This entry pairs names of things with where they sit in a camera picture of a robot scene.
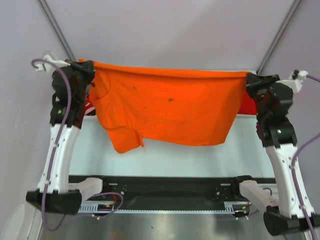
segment black base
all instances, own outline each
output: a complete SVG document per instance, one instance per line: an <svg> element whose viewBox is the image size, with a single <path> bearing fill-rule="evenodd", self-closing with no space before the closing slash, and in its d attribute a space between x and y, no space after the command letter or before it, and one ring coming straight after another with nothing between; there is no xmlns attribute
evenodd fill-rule
<svg viewBox="0 0 320 240"><path fill-rule="evenodd" d="M28 191L25 200L41 211L43 194L37 191ZM82 195L79 191L66 193L47 193L45 196L45 212L65 215L76 215L81 207Z"/></svg>
<svg viewBox="0 0 320 240"><path fill-rule="evenodd" d="M271 236L293 234L309 229L305 218L286 218L279 214L277 207L268 207L263 214L263 221ZM310 221L314 228L320 227L320 215L312 215Z"/></svg>
<svg viewBox="0 0 320 240"><path fill-rule="evenodd" d="M224 202L247 202L235 196L232 177L137 177L137 176L69 176L70 183L79 183L88 177L103 179L102 192L123 195L122 210L133 211L217 211L225 210ZM274 184L274 178L255 178L260 184ZM112 201L113 196L90 198Z"/></svg>

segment cable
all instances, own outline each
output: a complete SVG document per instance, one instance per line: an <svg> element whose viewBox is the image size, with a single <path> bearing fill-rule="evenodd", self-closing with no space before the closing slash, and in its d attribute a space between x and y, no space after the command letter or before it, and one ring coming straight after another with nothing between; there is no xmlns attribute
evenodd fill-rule
<svg viewBox="0 0 320 240"><path fill-rule="evenodd" d="M264 188L262 188L263 190L269 190L270 191L270 196L272 196L272 190L271 190L271 188L270 187L264 187Z"/></svg>
<svg viewBox="0 0 320 240"><path fill-rule="evenodd" d="M317 78L317 77L309 75L309 74L306 77L309 78L309 79L315 80L315 81L320 83L320 78Z"/></svg>
<svg viewBox="0 0 320 240"><path fill-rule="evenodd" d="M45 185L44 185L44 190L43 190L42 200L41 200L41 215L42 215L43 226L44 226L44 228L46 230L48 230L50 232L54 232L58 228L60 228L60 226L62 225L64 219L66 218L66 215L63 216L63 218L61 219L61 221L58 223L58 225L55 228L50 228L48 226L48 223L47 223L46 212L45 212L46 196L47 196L47 192L48 192L48 185L50 183L51 170L52 170L52 167L53 167L57 146L58 146L58 143L59 143L59 140L60 140L60 137L61 137L61 133L62 133L63 127L64 127L64 125L65 125L65 123L67 121L67 117L69 115L70 106L71 106L71 97L72 96L71 96L71 88L70 88L70 84L69 84L68 78L67 78L66 74L56 64L54 64L54 63L52 63L52 62L50 62L48 60L45 60L45 59L36 58L36 59L33 59L31 61L31 65L36 69L38 68L36 66L37 62L42 62L42 63L46 63L46 64L49 64L49 65L53 66L58 71L58 73L61 75L61 77L63 78L64 84L65 84L65 87L66 87L66 92L67 92L67 104L66 104L65 114L63 116L63 119L62 119L60 128L58 130L58 133L56 135L56 138L55 138L55 141L54 141L54 145L53 145L53 148L52 148L52 152L51 152L51 155L50 155L48 172L46 174Z"/></svg>
<svg viewBox="0 0 320 240"><path fill-rule="evenodd" d="M307 75L306 76L307 78L309 79L312 79L312 80L315 80L317 82L320 83L320 79L315 77L315 76L312 76L312 75ZM300 187L299 187L299 183L298 183L298 179L297 179L297 174L296 174L296 169L295 169L295 165L296 165L296 162L298 160L298 156L299 154L310 144L312 144L314 141L316 141L318 138L320 137L320 133L318 133L316 136L314 136L313 138L311 138L309 141L307 141L306 143L304 143L296 152L295 154L293 155L293 158L292 158L292 162L291 162L291 172L292 172L292 178L293 178L293 183L294 183L294 186L295 186L295 190L296 190L296 193L297 193L297 196L298 196L298 200L299 200L299 203L300 203L300 206L302 208L302 212L303 212L303 215L305 217L305 220L308 224L308 227L310 229L310 233L311 233L311 236L312 236L312 239L313 240L316 240L317 239L317 234L315 232L315 229L314 227L312 226L312 223L310 221L310 218L308 216L308 213L305 209L305 204L304 204L304 199L303 199L303 196L302 196L302 193L301 193L301 190L300 190Z"/></svg>
<svg viewBox="0 0 320 240"><path fill-rule="evenodd" d="M93 198L93 197L106 196L106 195L117 195L117 196L120 197L121 202L120 202L120 204L119 204L119 206L118 206L117 208L113 209L113 210L112 210L111 212L109 212L108 214L106 214L106 215L104 215L104 216L98 216L98 217L97 217L98 220L99 220L99 219L105 219L105 218L111 216L112 214L114 214L115 211L118 211L118 210L122 207L122 205L124 204L124 197L123 197L120 193L118 193L118 192L113 192L113 191L111 191L111 192L98 193L98 194L96 194L96 195L93 195L92 198Z"/></svg>

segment black bracket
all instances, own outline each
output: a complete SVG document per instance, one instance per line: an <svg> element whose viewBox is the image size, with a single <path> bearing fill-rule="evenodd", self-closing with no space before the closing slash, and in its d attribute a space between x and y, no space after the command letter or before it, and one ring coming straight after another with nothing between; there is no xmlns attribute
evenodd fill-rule
<svg viewBox="0 0 320 240"><path fill-rule="evenodd" d="M293 125L286 117L293 104L293 91L290 87L278 83L278 75L246 75L246 91L254 99L256 107L256 132L264 147L281 144L297 144Z"/></svg>
<svg viewBox="0 0 320 240"><path fill-rule="evenodd" d="M232 178L232 183L230 186L231 193L232 193L232 196L238 201L248 201L248 199L243 197L240 193L240 183L248 180L254 180L254 178L250 175L242 175L242 176L236 176Z"/></svg>
<svg viewBox="0 0 320 240"><path fill-rule="evenodd" d="M28 191L25 200L41 211L43 193ZM47 193L45 196L45 212L65 215L78 213L82 202L82 195L78 190L66 193Z"/></svg>
<svg viewBox="0 0 320 240"><path fill-rule="evenodd" d="M93 61L74 62L65 60L70 66L61 67L71 88L71 107L67 116L66 124L68 127L72 125L81 128L85 115L86 89L92 83L95 77L95 69ZM55 93L52 96L52 110L50 113L50 124L61 124L65 116L68 94L64 79L56 70L52 74L52 87Z"/></svg>
<svg viewBox="0 0 320 240"><path fill-rule="evenodd" d="M263 221L267 231L271 236L293 234L303 232L309 229L305 218L287 218L279 214L278 207L268 206L263 214ZM314 228L320 226L320 215L313 214L310 217Z"/></svg>

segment orange t-shirt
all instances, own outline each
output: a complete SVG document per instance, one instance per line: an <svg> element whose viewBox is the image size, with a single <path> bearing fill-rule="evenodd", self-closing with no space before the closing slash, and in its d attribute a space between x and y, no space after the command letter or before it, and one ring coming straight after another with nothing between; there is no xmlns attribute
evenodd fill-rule
<svg viewBox="0 0 320 240"><path fill-rule="evenodd" d="M246 92L247 72L177 70L94 62L90 101L114 149L143 138L188 146L225 142Z"/></svg>

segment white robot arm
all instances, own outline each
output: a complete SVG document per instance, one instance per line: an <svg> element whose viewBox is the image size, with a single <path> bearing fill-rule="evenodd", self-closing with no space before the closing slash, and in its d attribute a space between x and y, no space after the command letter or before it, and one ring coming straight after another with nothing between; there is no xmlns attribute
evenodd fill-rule
<svg viewBox="0 0 320 240"><path fill-rule="evenodd" d="M250 176L238 181L239 194L264 213L265 226L273 236L306 231L308 221L313 227L319 226L319 216L307 196L299 163L293 162L298 150L297 137L286 117L293 93L300 91L307 75L306 71L296 70L286 80L280 80L278 75L247 76L247 92L256 103L257 134L272 163L279 199L270 196Z"/></svg>
<svg viewBox="0 0 320 240"><path fill-rule="evenodd" d="M53 66L48 63L36 65L37 71L45 71L52 75L52 86L55 93L52 96L51 136L44 170L37 184L37 190L28 191L26 200L41 209L41 200L46 189L45 185L47 185L45 211L74 215L85 200L100 193L103 187L102 179L95 177L88 177L83 182L69 185L72 153L85 115L86 87L93 80L95 70L92 61L62 61L58 60L53 52L45 52L43 59L55 64L65 73L69 81L71 96L67 96L63 78ZM70 97L70 111L66 123L61 126Z"/></svg>

